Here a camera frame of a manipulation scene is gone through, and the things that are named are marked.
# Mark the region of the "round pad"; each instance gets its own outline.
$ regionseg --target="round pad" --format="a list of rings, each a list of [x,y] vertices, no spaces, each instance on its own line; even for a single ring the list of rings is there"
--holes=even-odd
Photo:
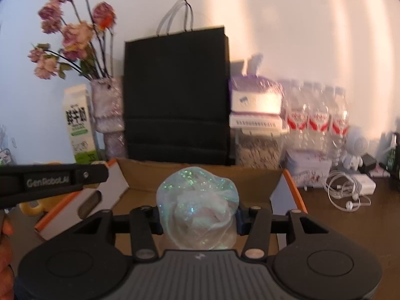
[[[382,274],[372,254],[332,232],[299,236],[277,254],[273,270],[293,295],[318,300],[364,299]]]
[[[41,300],[97,299],[123,280],[125,256],[90,235],[50,240],[21,261],[18,274],[24,288]]]
[[[354,266],[349,255],[333,250],[321,250],[312,253],[308,257],[307,263],[315,273],[326,277],[341,277],[349,273]]]

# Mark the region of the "yellow object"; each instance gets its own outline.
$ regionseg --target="yellow object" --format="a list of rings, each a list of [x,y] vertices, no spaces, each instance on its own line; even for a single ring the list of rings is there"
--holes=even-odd
[[[49,162],[48,165],[59,165],[60,162]],[[49,212],[52,208],[54,208],[63,198],[65,195],[58,195],[47,197],[43,199],[38,199],[38,205],[35,207],[31,207],[29,202],[21,203],[19,208],[21,212],[28,216],[36,216],[42,212]]]

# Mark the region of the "milk carton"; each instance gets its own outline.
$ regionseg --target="milk carton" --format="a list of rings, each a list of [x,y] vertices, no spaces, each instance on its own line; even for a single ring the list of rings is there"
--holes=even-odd
[[[89,113],[89,93],[86,85],[76,85],[64,89],[62,105],[76,162],[90,164],[99,160],[95,131]]]

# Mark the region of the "earbud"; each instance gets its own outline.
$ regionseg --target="earbud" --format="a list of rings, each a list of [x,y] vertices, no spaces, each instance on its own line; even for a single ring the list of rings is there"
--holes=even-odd
[[[348,201],[346,203],[346,209],[348,211],[351,211],[353,209],[353,207],[359,207],[359,206],[369,206],[371,204],[369,203],[353,203],[352,201]]]

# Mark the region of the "human hand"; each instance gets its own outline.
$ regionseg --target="human hand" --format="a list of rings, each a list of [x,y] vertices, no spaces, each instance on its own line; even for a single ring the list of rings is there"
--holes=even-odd
[[[12,235],[13,227],[7,218],[3,223],[3,234]],[[9,264],[13,259],[10,240],[2,235],[0,242],[0,300],[14,299],[14,273]]]

